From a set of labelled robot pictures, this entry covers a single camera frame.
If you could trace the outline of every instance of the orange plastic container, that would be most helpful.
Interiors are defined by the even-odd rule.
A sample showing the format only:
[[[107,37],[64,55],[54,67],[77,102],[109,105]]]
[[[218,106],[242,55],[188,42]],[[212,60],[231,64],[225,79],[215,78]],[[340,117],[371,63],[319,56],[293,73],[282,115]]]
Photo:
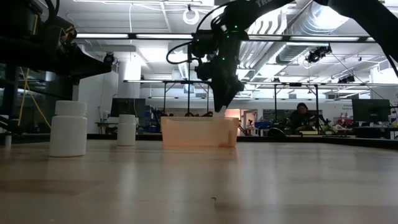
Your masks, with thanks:
[[[162,117],[165,147],[235,147],[238,118]]]

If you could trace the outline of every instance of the ceiling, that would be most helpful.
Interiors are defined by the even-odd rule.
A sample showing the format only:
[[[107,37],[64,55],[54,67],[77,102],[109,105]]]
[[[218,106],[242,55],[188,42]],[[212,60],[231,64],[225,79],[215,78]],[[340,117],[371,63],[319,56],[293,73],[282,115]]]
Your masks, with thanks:
[[[42,6],[44,0],[36,0]],[[75,24],[79,32],[156,32],[156,33],[192,33],[197,27],[195,24],[187,24],[183,20],[183,13],[187,9],[185,5],[171,6],[168,4],[104,4],[102,2],[79,2],[79,0],[61,0],[60,11],[62,18]],[[295,17],[300,10],[306,6],[308,0],[296,0],[285,8],[287,23]],[[204,1],[204,6],[192,6],[196,9],[200,19],[205,12],[214,8],[214,1]],[[398,2],[392,2],[389,6],[398,6]],[[194,13],[189,12],[188,18],[193,18]],[[209,21],[204,23],[203,28],[209,28]],[[367,35],[367,33],[352,19],[348,19],[331,34],[334,35]],[[164,77],[171,74],[172,70],[178,69],[176,65],[169,65],[165,61],[165,54],[170,45],[176,45],[177,41],[158,40],[79,40],[87,49],[92,47],[93,56],[103,57],[105,52],[112,46],[123,46],[128,48],[134,45],[142,55],[145,65],[142,74],[148,77]],[[382,50],[377,44],[332,44],[333,53],[336,57],[328,55],[320,63],[308,68],[304,62],[304,55],[298,57],[289,66],[276,74],[282,82],[305,82],[308,79],[316,82],[337,82],[332,76],[339,76],[347,68],[353,68],[357,76],[363,81],[369,79],[369,68],[377,65],[373,61],[384,60]],[[120,60],[129,57],[129,52],[115,52]],[[253,81],[263,81],[261,74]]]

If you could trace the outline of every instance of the wooden floor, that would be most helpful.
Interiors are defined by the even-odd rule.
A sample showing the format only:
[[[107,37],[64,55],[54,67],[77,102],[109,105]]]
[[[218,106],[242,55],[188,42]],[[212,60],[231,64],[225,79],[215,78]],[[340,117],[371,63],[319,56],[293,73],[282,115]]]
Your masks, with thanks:
[[[0,223],[398,223],[398,152],[329,144],[0,149]]]

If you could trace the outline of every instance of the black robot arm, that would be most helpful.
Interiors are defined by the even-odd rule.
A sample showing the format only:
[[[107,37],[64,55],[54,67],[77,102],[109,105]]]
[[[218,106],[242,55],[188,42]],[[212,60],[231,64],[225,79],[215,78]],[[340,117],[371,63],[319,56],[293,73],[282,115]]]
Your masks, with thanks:
[[[381,2],[378,0],[314,1],[330,6],[342,16],[354,19],[382,47],[390,63],[393,63],[391,57],[398,60],[398,45],[394,40],[398,18]],[[220,111],[222,106],[228,106],[237,92],[244,90],[243,83],[236,76],[236,69],[240,63],[241,41],[248,37],[244,30],[257,18],[290,2],[292,1],[236,0],[227,3],[224,13],[212,20],[211,30],[199,30],[198,27],[191,43],[192,54],[197,58],[207,55],[209,62],[200,62],[195,70],[198,78],[211,79],[215,111]]]

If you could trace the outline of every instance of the monitor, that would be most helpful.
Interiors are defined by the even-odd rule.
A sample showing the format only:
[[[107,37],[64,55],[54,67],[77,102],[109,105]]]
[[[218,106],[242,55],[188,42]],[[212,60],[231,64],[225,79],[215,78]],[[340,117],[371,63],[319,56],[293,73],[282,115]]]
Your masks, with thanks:
[[[137,118],[143,118],[145,116],[145,103],[145,99],[113,98],[111,117],[119,117],[121,114],[132,114],[136,115]]]
[[[389,100],[363,100],[353,101],[354,121],[386,122],[391,114]]]

